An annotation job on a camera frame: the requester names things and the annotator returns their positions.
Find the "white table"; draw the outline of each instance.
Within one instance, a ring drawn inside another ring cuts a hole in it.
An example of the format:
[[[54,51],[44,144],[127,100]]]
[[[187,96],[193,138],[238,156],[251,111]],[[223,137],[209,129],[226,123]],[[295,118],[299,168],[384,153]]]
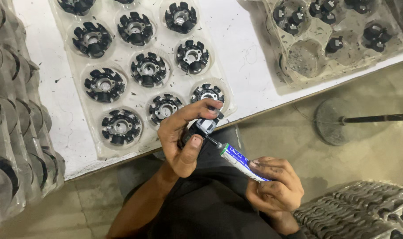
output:
[[[50,135],[54,148],[66,160],[65,179],[73,179],[125,160],[126,158],[105,161],[97,159],[71,77],[63,40],[48,3],[50,0],[13,1],[18,17],[26,27],[30,57],[35,63],[41,63],[39,92],[52,119]],[[209,26],[217,55],[238,106],[236,113],[221,121],[222,125],[403,61],[402,53],[352,75],[291,89],[276,75],[273,53],[265,40],[265,15],[259,13],[257,3],[242,0],[199,0],[199,4],[204,16],[200,20]],[[135,152],[133,156],[151,150],[155,148]]]

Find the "forearm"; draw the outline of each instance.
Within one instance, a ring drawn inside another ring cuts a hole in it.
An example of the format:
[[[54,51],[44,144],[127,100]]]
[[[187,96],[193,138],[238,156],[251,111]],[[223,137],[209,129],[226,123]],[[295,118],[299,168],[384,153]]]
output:
[[[274,212],[267,215],[270,218],[271,227],[280,234],[287,236],[300,230],[297,221],[290,212]]]
[[[178,178],[170,165],[163,163],[159,171],[145,182],[120,210],[107,238],[135,235],[141,227],[151,222]]]

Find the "concrete floor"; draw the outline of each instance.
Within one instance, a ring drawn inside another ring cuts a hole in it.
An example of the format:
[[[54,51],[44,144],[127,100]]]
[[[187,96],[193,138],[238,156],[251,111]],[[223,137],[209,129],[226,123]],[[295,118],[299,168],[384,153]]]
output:
[[[403,64],[381,70],[334,90],[239,123],[247,157],[285,158],[305,189],[303,202],[333,186],[360,179],[403,185],[403,122],[348,126],[354,140],[324,144],[312,127],[313,112],[331,97],[346,99],[360,115],[403,113]],[[0,238],[102,238],[122,205],[116,170],[67,183],[40,204],[5,222]]]

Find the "glue tube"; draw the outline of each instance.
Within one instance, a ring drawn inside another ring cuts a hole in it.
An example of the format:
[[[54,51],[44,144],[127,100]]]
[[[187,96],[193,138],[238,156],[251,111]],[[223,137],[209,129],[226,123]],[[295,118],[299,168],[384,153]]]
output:
[[[231,145],[226,143],[218,146],[219,147],[217,148],[221,150],[220,156],[230,162],[234,167],[238,168],[242,173],[258,182],[270,181],[269,179],[264,179],[263,177],[260,177],[256,173],[252,172],[248,166],[249,160]]]

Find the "hand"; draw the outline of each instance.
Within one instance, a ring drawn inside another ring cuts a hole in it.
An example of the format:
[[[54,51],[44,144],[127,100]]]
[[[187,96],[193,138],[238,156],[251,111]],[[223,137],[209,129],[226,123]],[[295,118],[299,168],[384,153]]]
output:
[[[182,150],[178,147],[178,142],[187,130],[188,122],[198,118],[213,120],[218,115],[207,107],[213,106],[216,109],[220,109],[222,105],[221,101],[203,99],[184,106],[160,123],[157,135],[162,144],[166,160],[178,176],[186,178],[193,173],[203,143],[203,138],[195,134],[188,140]]]
[[[249,179],[246,197],[258,210],[272,218],[300,206],[304,195],[302,184],[287,160],[262,157],[252,160],[249,168],[257,175],[274,181],[256,182]]]

